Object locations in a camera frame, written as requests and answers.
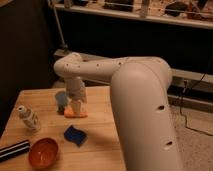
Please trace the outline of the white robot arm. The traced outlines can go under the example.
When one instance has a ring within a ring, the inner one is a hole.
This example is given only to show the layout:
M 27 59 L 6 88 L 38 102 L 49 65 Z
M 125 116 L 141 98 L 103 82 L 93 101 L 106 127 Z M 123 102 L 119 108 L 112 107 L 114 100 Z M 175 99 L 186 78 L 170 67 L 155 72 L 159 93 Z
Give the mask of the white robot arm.
M 127 171 L 183 171 L 168 103 L 172 81 L 159 57 L 85 61 L 71 53 L 54 64 L 68 95 L 79 99 L 82 78 L 110 84 L 114 121 Z

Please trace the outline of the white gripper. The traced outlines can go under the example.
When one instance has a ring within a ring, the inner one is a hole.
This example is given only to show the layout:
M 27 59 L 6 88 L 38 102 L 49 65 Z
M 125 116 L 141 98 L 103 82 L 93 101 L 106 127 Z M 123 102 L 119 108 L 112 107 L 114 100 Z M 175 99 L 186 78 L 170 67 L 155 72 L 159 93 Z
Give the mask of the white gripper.
M 80 77 L 73 77 L 66 80 L 66 92 L 71 101 L 71 108 L 76 116 L 80 113 L 87 114 L 86 108 L 86 88 L 83 80 Z

